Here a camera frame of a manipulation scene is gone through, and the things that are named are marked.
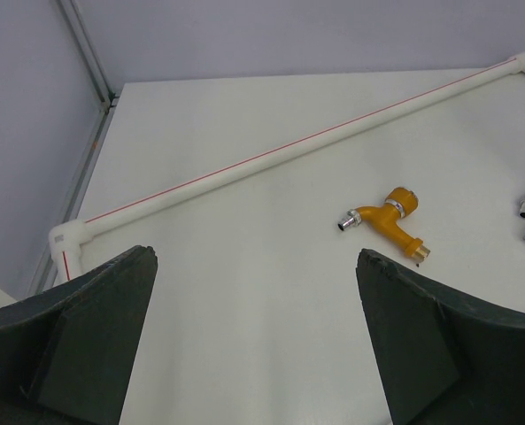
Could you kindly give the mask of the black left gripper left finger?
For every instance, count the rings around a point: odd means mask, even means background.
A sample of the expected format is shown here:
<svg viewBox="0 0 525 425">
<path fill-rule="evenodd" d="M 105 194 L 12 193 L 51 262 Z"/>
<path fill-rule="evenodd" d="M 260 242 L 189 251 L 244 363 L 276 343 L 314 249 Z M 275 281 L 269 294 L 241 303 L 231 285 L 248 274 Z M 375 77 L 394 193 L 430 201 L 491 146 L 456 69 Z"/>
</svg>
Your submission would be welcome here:
<svg viewBox="0 0 525 425">
<path fill-rule="evenodd" d="M 117 424 L 158 269 L 110 262 L 0 308 L 0 424 Z"/>
</svg>

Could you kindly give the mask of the white pipe frame rack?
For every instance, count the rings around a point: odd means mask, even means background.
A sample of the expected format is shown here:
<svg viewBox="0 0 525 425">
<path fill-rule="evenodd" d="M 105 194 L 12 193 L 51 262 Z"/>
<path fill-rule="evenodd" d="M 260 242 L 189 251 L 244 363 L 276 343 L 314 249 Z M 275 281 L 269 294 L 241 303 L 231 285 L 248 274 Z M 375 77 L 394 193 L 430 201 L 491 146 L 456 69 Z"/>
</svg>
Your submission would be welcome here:
<svg viewBox="0 0 525 425">
<path fill-rule="evenodd" d="M 516 74 L 525 74 L 525 52 L 482 69 L 128 83 L 97 168 L 124 166 L 149 178 L 162 165 L 165 174 L 132 199 L 54 227 L 58 281 L 82 274 L 82 246 L 104 232 Z"/>
</svg>

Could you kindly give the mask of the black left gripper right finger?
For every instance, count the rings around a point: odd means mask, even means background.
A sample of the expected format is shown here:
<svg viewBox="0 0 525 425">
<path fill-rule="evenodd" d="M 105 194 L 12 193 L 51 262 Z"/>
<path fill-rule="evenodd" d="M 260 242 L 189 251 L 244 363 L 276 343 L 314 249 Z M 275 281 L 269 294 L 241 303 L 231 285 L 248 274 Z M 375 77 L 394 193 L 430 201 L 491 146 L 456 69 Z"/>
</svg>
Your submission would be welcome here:
<svg viewBox="0 0 525 425">
<path fill-rule="evenodd" d="M 390 259 L 356 275 L 393 423 L 525 424 L 525 313 Z"/>
</svg>

